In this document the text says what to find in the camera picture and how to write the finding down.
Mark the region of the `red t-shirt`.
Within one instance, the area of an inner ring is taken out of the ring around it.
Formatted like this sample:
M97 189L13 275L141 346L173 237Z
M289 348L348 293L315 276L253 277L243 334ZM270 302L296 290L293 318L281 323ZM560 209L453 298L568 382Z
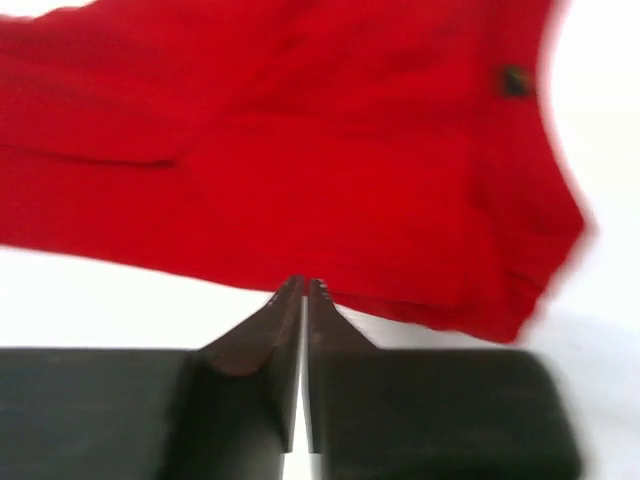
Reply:
M1 20L1 241L514 341L583 235L560 1L95 1Z

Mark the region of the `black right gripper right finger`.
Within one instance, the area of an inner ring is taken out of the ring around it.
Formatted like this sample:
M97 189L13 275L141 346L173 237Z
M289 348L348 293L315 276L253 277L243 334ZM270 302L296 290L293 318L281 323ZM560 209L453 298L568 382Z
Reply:
M583 461L545 366L518 349L383 349L313 280L309 443L323 479L577 479Z

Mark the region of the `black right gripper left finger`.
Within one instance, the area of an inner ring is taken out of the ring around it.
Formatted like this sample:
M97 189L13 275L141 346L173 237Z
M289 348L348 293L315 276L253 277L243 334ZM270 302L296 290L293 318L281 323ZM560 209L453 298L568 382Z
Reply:
M278 479L304 281L197 350L5 348L5 479Z

